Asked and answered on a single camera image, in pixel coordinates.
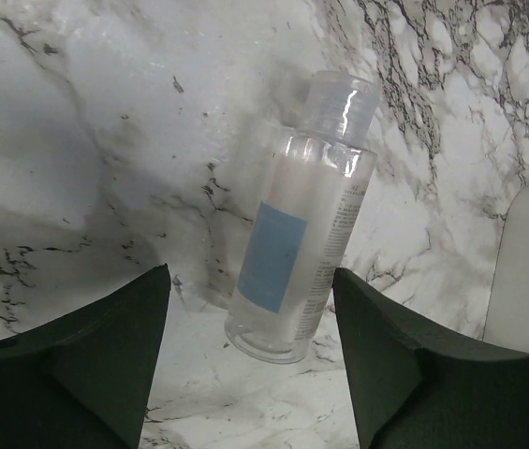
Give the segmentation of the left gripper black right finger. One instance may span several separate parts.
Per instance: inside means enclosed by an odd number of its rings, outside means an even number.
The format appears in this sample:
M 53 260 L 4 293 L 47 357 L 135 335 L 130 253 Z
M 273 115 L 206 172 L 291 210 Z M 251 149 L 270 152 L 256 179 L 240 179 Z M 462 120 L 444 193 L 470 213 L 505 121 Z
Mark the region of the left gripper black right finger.
M 467 337 L 340 268 L 336 320 L 363 448 L 529 448 L 529 354 Z

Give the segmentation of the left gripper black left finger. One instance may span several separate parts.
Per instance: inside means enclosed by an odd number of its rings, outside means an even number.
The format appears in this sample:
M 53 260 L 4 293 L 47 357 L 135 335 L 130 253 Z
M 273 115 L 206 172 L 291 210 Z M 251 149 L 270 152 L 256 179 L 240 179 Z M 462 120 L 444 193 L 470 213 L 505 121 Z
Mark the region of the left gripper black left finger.
M 167 266 L 0 340 L 0 448 L 136 448 L 164 334 Z

